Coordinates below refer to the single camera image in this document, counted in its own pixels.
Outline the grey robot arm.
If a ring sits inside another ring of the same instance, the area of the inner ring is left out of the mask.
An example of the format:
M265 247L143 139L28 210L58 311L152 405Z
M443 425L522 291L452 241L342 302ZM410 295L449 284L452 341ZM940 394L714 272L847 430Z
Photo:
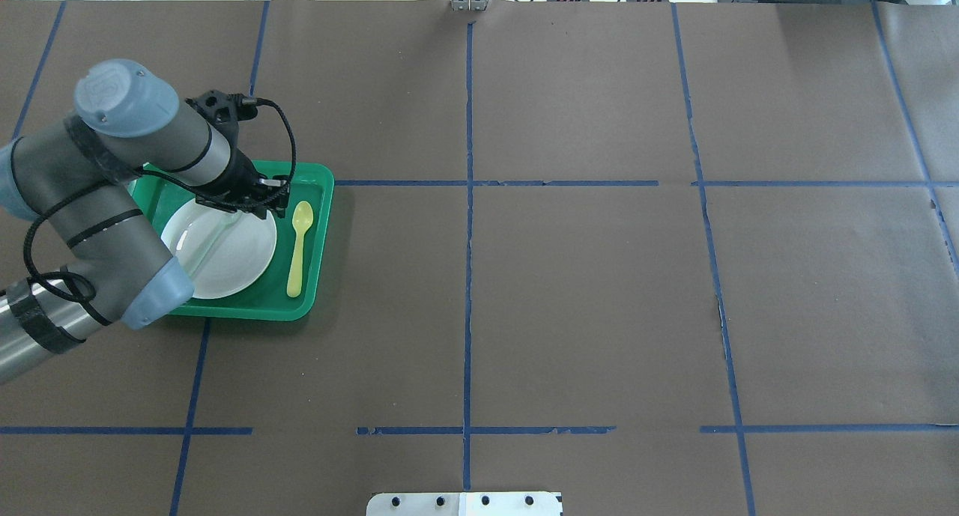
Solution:
M2 208L30 223L27 274L2 291L2 382L113 323L139 330L181 307L195 285L129 192L144 176L201 205L284 215L294 170L267 176L238 147L263 97L181 97L147 67L103 60L76 83L58 123L2 148Z

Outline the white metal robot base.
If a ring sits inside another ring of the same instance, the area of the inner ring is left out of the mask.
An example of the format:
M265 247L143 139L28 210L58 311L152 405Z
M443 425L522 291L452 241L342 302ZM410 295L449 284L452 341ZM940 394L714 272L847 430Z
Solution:
M560 493L548 491L381 493L366 515L563 515Z

